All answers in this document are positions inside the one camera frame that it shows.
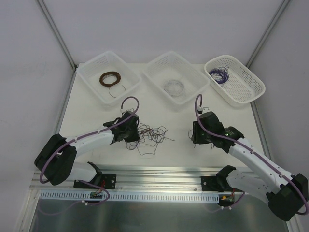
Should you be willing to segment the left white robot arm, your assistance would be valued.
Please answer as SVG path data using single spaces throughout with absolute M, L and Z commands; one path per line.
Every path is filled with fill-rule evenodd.
M 56 186 L 66 180 L 74 180 L 74 187 L 97 188 L 107 186 L 106 175 L 92 162 L 79 163 L 81 156 L 96 148 L 116 142 L 137 142 L 139 117 L 127 111 L 114 121 L 106 122 L 97 131 L 66 138 L 59 133 L 53 135 L 34 161 L 41 171 L 41 178 Z

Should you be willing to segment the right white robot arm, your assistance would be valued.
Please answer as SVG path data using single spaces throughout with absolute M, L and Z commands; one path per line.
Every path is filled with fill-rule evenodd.
M 246 176 L 236 167 L 223 167 L 204 187 L 217 192 L 238 189 L 267 204 L 283 221 L 309 213 L 309 183 L 302 174 L 294 175 L 262 156 L 234 127 L 225 128 L 208 108 L 196 109 L 193 122 L 194 144 L 212 144 L 244 163 L 257 177 Z

